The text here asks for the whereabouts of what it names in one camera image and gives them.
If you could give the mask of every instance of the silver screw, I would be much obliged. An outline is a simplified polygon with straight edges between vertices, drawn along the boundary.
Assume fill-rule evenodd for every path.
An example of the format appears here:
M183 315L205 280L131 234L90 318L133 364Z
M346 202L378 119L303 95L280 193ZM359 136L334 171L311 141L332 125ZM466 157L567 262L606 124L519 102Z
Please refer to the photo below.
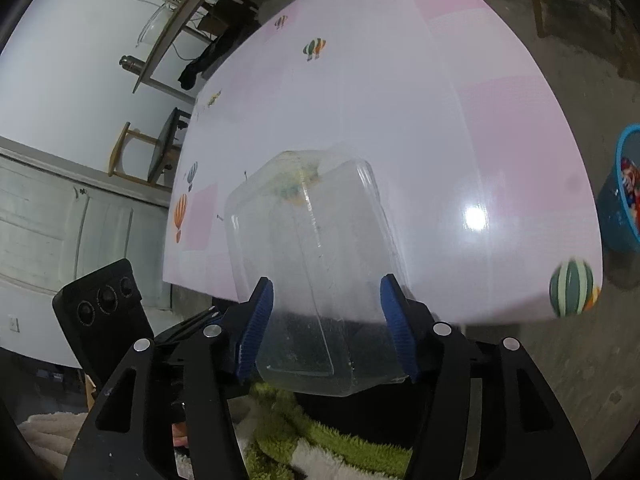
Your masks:
M433 331L438 335L449 335L451 327L446 323L436 323L433 325Z
M204 327L202 333L206 337L217 337L222 334L222 329L220 328L220 325L207 325Z
M517 350L520 348L520 342L514 337L504 338L502 344L507 350Z
M149 339L138 339L135 343L133 343L133 349L136 352L144 352L150 346L151 341L149 341Z

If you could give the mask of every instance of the wall socket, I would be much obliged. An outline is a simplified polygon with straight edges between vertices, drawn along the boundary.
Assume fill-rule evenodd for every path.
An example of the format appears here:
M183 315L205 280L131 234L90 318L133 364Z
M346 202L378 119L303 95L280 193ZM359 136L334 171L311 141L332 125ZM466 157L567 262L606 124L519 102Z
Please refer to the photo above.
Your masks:
M9 330L12 332L20 332L20 326L18 325L18 318L15 316L9 316Z

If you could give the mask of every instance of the door frame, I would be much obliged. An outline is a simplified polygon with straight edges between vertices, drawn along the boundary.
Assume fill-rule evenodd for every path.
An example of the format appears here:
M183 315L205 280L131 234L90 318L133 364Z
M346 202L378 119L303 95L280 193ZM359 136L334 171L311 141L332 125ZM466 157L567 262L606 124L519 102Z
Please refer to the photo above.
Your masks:
M95 187L138 202L169 209L171 193L167 190L143 186L118 177L109 177L103 171L41 152L5 137L0 137L0 156L77 184Z

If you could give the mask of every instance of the white wooden door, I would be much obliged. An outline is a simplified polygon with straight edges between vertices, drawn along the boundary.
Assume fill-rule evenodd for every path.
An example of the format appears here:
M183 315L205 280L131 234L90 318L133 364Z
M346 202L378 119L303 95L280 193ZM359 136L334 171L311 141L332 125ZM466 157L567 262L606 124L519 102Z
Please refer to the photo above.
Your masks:
M162 281L167 211L0 157L0 278L43 292L131 261L146 307L169 308Z

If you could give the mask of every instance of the blue plastic basket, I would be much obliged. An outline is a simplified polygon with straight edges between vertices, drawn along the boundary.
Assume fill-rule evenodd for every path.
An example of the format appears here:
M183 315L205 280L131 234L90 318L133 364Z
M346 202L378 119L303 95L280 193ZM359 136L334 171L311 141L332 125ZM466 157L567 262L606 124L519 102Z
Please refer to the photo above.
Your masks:
M640 234L626 206L620 171L620 161L623 156L636 165L640 164L640 124L626 127L620 135L613 169L596 201L604 246L620 253L637 253L640 252Z

